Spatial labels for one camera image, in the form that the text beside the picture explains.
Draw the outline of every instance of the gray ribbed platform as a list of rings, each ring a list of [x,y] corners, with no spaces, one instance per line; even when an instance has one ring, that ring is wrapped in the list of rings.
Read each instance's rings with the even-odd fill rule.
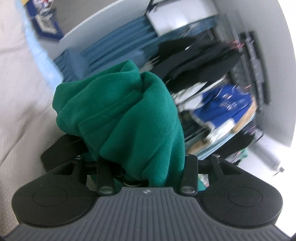
[[[198,202],[177,195],[172,188],[122,188],[101,197],[80,220],[63,227],[39,229],[20,225],[7,241],[285,241],[273,225],[235,229],[207,216]]]

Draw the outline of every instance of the blue t-shirt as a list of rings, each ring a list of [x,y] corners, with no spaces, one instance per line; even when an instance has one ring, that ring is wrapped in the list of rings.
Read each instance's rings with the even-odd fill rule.
[[[204,93],[201,105],[194,116],[215,129],[230,118],[237,123],[252,105],[252,98],[237,85],[228,84]]]

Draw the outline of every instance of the green hoodie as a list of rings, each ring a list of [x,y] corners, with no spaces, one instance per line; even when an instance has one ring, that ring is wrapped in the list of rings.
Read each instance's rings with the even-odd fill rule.
[[[82,81],[62,83],[54,94],[57,124],[80,136],[94,159],[119,163],[150,187],[177,186],[185,147],[175,104],[165,85],[132,61]]]

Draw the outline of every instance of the blue curtain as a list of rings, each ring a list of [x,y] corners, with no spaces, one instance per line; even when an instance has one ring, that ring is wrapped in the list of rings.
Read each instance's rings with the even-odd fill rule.
[[[141,68],[157,53],[159,43],[196,35],[216,24],[217,18],[210,17],[158,37],[149,20],[143,16],[119,27],[81,53],[67,49],[54,61],[64,75],[63,82],[87,78],[128,59]]]

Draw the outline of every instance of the logo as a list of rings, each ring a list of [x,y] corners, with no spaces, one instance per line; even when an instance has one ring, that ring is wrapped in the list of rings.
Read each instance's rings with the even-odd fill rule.
[[[150,193],[152,193],[152,191],[150,191],[149,189],[146,189],[146,190],[143,191],[143,193],[150,194]]]
[[[227,93],[222,96],[223,99],[230,99],[231,97],[232,97],[232,95],[227,94]]]
[[[236,102],[231,102],[229,100],[224,100],[222,103],[219,104],[219,107],[223,107],[226,108],[228,111],[231,111],[233,109],[235,109],[237,107],[237,103]]]

